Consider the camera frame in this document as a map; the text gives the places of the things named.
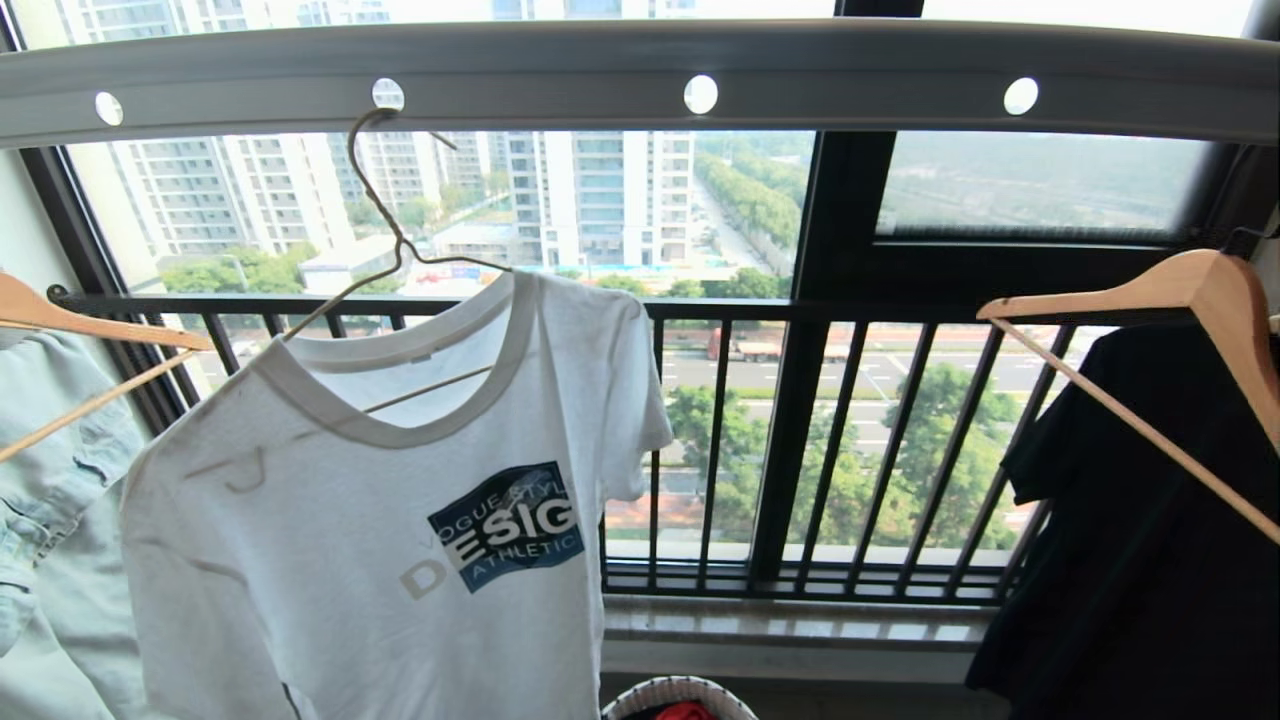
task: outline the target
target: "round hole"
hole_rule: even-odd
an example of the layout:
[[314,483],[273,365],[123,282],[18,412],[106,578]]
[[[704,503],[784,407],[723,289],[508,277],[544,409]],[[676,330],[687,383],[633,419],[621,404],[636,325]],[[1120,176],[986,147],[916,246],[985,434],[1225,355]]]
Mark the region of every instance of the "round hole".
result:
[[719,88],[710,76],[694,76],[685,83],[685,106],[695,115],[705,115],[716,106]]
[[105,90],[93,97],[93,109],[97,110],[97,117],[109,126],[124,122],[124,108],[120,106],[120,101],[114,95]]
[[1005,91],[1005,111],[1010,115],[1021,115],[1036,106],[1039,97],[1039,86],[1029,77],[1018,78],[1009,83]]
[[398,82],[389,77],[378,78],[374,82],[374,105],[389,110],[404,109],[404,91]]

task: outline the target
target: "printed logo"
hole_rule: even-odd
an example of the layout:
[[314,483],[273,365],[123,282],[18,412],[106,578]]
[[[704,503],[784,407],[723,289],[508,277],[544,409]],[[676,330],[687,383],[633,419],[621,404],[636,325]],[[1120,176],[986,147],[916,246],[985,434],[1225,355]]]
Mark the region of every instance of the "printed logo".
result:
[[582,552],[554,461],[508,468],[428,519],[472,593],[507,573],[553,568]]

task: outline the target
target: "balcony railing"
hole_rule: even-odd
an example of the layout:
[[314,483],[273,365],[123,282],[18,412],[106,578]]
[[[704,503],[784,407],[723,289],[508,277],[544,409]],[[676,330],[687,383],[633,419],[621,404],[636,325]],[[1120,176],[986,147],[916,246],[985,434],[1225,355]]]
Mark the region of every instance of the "balcony railing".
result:
[[[259,337],[268,337],[279,333],[287,327],[288,319],[297,319],[316,307],[320,302],[315,297],[301,296],[266,296],[266,295],[164,295],[164,296],[132,296],[132,297],[83,297],[64,296],[59,299],[64,306],[95,315],[134,316],[145,318],[151,323],[163,322],[161,315],[179,315],[188,328],[198,329],[200,325],[207,332],[216,346],[218,363],[221,370],[230,375],[239,370],[242,347],[237,347],[233,334],[244,327],[252,325]],[[357,332],[370,332],[371,328],[402,329],[415,318],[431,316],[451,307],[454,301],[419,300],[406,297],[357,297],[340,304],[334,311],[326,315],[328,333],[332,337],[348,337]],[[995,606],[1000,605],[1012,583],[1016,582],[1018,569],[1030,538],[1042,527],[1048,506],[1038,505],[1029,512],[1025,525],[1011,547],[992,550],[983,548],[983,538],[988,528],[995,521],[997,507],[1006,492],[1007,478],[1002,470],[995,469],[989,482],[984,488],[979,488],[980,505],[973,514],[972,521],[964,527],[963,542],[952,541],[954,547],[937,547],[937,542],[931,541],[931,530],[940,518],[940,512],[947,510],[947,491],[952,479],[957,461],[963,456],[966,437],[974,427],[975,415],[984,398],[984,391],[992,378],[992,369],[1000,354],[1002,333],[995,328],[975,324],[968,309],[961,307],[922,307],[922,306],[887,306],[887,305],[856,305],[856,304],[809,304],[787,301],[650,301],[646,309],[653,319],[654,352],[658,366],[663,368],[664,345],[669,334],[677,337],[696,334],[699,338],[712,338],[709,346],[700,346],[700,355],[690,354],[686,350],[685,357],[696,357],[699,365],[710,368],[714,365],[712,418],[707,436],[705,466],[698,466],[700,474],[695,483],[694,492],[684,489],[678,495],[682,502],[681,512],[687,515],[700,515],[700,524],[696,530],[685,529],[675,533],[675,539],[663,537],[663,509],[664,498],[676,497],[673,491],[663,489],[662,454],[654,452],[648,462],[649,492],[639,503],[632,506],[618,506],[611,503],[605,514],[605,521],[599,527],[602,564],[604,588],[614,593],[636,594],[663,594],[663,596],[700,596],[700,597],[753,597],[753,598],[780,598],[780,600],[820,600],[840,602],[881,602],[881,603],[929,603],[929,605],[968,605],[968,606]],[[724,446],[726,409],[727,398],[732,396],[728,377],[731,365],[740,365],[741,357],[735,352],[735,328],[768,327],[774,331],[778,325],[787,328],[796,323],[806,325],[817,324],[827,331],[836,328],[851,328],[847,333],[832,332],[828,347],[836,348],[832,354],[836,361],[844,363],[842,373],[838,375],[838,389],[827,392],[819,400],[817,388],[810,388],[808,397],[812,398],[810,418],[818,418],[814,413],[818,404],[823,404],[829,410],[829,428],[826,427],[827,415],[823,414],[823,423],[810,428],[810,433],[822,433],[819,441],[813,447],[813,455],[820,456],[820,468],[817,469],[817,483],[812,497],[808,492],[803,496],[796,493],[799,477],[755,478],[759,480],[756,502],[754,509],[755,523],[751,537],[748,542],[739,539],[724,539],[717,533],[717,489],[726,480]],[[869,332],[873,327],[886,327],[883,323],[910,323],[911,329],[906,334],[914,340],[914,350],[909,365],[902,368],[904,374],[899,387],[895,389],[896,398],[884,397],[879,406],[886,409],[883,427],[888,434],[883,443],[883,454],[874,460],[873,466],[863,468],[867,477],[869,495],[861,497],[852,507],[849,498],[835,500],[832,496],[833,477],[841,464],[844,448],[842,441],[850,425],[850,410],[854,406],[855,384],[859,373],[870,377],[864,368],[865,357],[869,352],[883,354],[883,351],[869,350]],[[920,397],[922,380],[929,365],[931,350],[936,345],[942,323],[966,323],[966,333],[974,347],[965,351],[973,359],[972,374],[968,375],[968,387],[963,389],[963,401],[957,409],[947,411],[947,423],[951,423],[946,433],[946,442],[941,445],[941,455],[929,470],[927,493],[918,495],[919,506],[908,518],[910,532],[899,537],[906,538],[896,543],[877,543],[877,533],[883,529],[890,520],[890,505],[895,501],[890,498],[891,487],[900,479],[895,470],[900,460],[900,454],[906,447],[909,424],[914,415],[920,415],[918,407],[924,400]],[[719,328],[718,338],[710,332]],[[323,333],[323,325],[316,327]],[[1062,325],[1046,328],[1043,334],[1052,337],[1053,352],[1062,356],[1066,354],[1074,328]],[[792,382],[796,374],[795,368],[801,364],[800,359],[787,354],[787,347],[782,348],[782,357],[776,375],[768,378],[777,379],[778,386]],[[813,359],[823,363],[823,357]],[[831,357],[819,369],[819,373],[829,372]],[[1030,365],[1021,365],[1023,370]],[[1007,425],[1002,433],[1002,443],[997,448],[1004,452],[1004,446],[1016,441],[1024,428],[1039,414],[1051,392],[1055,377],[1053,370],[1047,365],[1041,365],[1038,373],[1025,373],[1027,378],[1034,375],[1034,382],[1029,388],[1020,392],[1025,397],[1020,413],[1007,418]],[[817,382],[818,375],[810,375]],[[835,380],[836,375],[828,374],[826,379]],[[179,398],[182,405],[189,407],[200,401],[202,378],[193,378],[186,368],[179,368],[169,379],[172,382],[170,393]],[[773,409],[773,421],[778,421],[778,411]],[[863,420],[863,424],[872,421]],[[796,433],[778,433],[778,428],[768,428],[768,454],[805,452],[805,447],[786,447],[787,437],[796,437]],[[678,454],[678,450],[664,452]],[[737,462],[737,471],[744,465]],[[764,474],[765,461],[763,457],[746,459],[746,466],[753,468],[758,475]],[[682,468],[687,474],[690,468]],[[795,497],[797,509],[769,506],[769,498],[777,497],[776,486],[790,486],[783,497]],[[617,527],[616,515],[622,510],[630,510],[627,515],[643,514],[646,523],[623,529]],[[856,511],[863,520],[855,538],[850,537],[836,544],[820,542],[820,528],[826,515],[849,514]],[[897,512],[896,521],[901,521],[901,512]],[[767,525],[786,529],[786,520],[792,519],[792,539],[799,542],[787,543],[786,533],[772,532],[772,537],[764,537],[762,528]],[[751,562],[751,557],[758,553],[773,553],[781,557],[776,574],[767,575],[762,566],[767,564]]]

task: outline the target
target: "wire hanger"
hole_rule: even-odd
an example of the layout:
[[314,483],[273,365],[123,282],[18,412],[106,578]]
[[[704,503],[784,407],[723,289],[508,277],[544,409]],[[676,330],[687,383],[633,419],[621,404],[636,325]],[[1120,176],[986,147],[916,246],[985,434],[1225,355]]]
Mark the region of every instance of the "wire hanger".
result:
[[[284,333],[284,340],[285,341],[293,340],[293,337],[297,336],[298,332],[302,331],[302,328],[305,328],[308,324],[311,324],[320,315],[324,315],[329,310],[332,310],[334,305],[342,302],[352,292],[360,290],[361,287],[364,287],[364,286],[366,286],[366,284],[369,284],[369,283],[371,283],[374,281],[379,281],[381,278],[385,278],[388,275],[393,275],[397,272],[399,272],[399,269],[404,266],[404,256],[401,255],[401,250],[408,250],[410,255],[412,255],[415,260],[417,260],[419,263],[421,263],[424,265],[434,265],[434,264],[440,264],[440,263],[471,263],[474,265],[484,265],[486,268],[493,268],[495,270],[502,270],[504,273],[512,272],[511,268],[508,268],[506,265],[499,265],[497,263],[489,263],[486,260],[479,260],[476,258],[468,258],[466,255],[451,255],[448,258],[430,258],[430,259],[422,258],[421,255],[419,255],[417,247],[415,247],[413,243],[410,242],[408,238],[404,237],[403,231],[401,231],[399,223],[396,222],[396,217],[392,215],[390,210],[387,209],[387,205],[383,204],[383,200],[378,196],[378,191],[374,190],[372,183],[370,183],[369,178],[365,176],[365,170],[362,170],[360,168],[360,159],[356,158],[356,136],[360,133],[360,129],[362,127],[365,127],[365,124],[369,123],[372,119],[389,118],[389,117],[397,114],[398,111],[399,110],[396,110],[394,108],[375,108],[375,109],[365,113],[360,118],[357,118],[356,119],[356,124],[351,126],[351,131],[347,132],[347,159],[351,161],[351,168],[353,170],[356,170],[356,177],[360,178],[360,184],[365,186],[365,195],[369,196],[369,200],[371,200],[374,202],[374,208],[376,208],[378,213],[383,217],[384,220],[387,220],[387,224],[392,229],[392,234],[396,236],[396,245],[392,247],[392,252],[396,254],[396,264],[392,265],[390,268],[385,269],[385,270],[381,270],[379,273],[374,273],[374,274],[371,274],[371,275],[369,275],[366,278],[361,278],[361,279],[351,283],[349,286],[347,286],[346,290],[343,290],[338,295],[333,296],[332,299],[326,300],[323,305],[320,305],[319,307],[316,307],[310,315],[307,315],[306,318],[303,318],[301,323],[293,325],[289,329],[289,332]],[[449,142],[448,140],[445,140],[439,133],[434,133],[433,132],[431,136],[435,137],[436,140],[439,140],[440,142],[443,142],[444,145],[448,145],[449,149],[452,149],[452,150],[457,150],[458,149],[457,145]]]
[[184,331],[157,328],[154,325],[140,325],[134,323],[120,323],[116,320],[101,320],[64,310],[36,295],[33,290],[23,284],[18,278],[5,273],[0,273],[0,325],[26,329],[67,331],[101,337],[105,340],[145,342],[186,348],[184,352],[179,352],[164,363],[160,363],[155,368],[129,378],[124,383],[115,386],[105,393],[78,405],[65,415],[27,434],[4,450],[0,450],[0,462],[9,460],[14,455],[36,445],[61,428],[65,428],[79,418],[104,407],[116,397],[120,397],[133,388],[146,384],[147,382],[168,373],[173,368],[182,365],[193,357],[197,351],[214,348],[214,345],[207,338]]
[[1271,365],[1266,300],[1253,269],[1239,258],[1216,250],[1189,250],[1110,290],[1004,297],[983,305],[978,310],[978,318],[991,320],[997,328],[1039,355],[1185,468],[1272,542],[1280,544],[1280,527],[1266,514],[1110,393],[1005,320],[1005,318],[1034,315],[1155,307],[1188,307],[1194,313],[1213,341],[1219,355],[1226,361],[1235,383],[1244,392],[1271,447],[1276,448],[1280,445],[1280,379],[1276,378]]

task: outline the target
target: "t-shirt sleeve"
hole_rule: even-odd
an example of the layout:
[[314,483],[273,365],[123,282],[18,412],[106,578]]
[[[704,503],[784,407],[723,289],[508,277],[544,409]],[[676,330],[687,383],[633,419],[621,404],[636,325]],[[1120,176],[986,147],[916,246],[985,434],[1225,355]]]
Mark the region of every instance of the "t-shirt sleeve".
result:
[[296,720],[244,577],[219,562],[202,528],[157,478],[129,478],[124,569],[151,706],[179,719]]
[[[1080,374],[1105,384],[1106,338],[1094,342]],[[1057,497],[1079,475],[1080,462],[1094,451],[1093,434],[1108,427],[1110,413],[1074,383],[1039,416],[1005,455],[1004,465],[1014,486],[1014,502]]]
[[604,500],[631,501],[644,495],[648,487],[640,471],[644,455],[673,439],[653,356],[653,325],[636,300],[623,313],[609,368],[600,448],[602,507]]

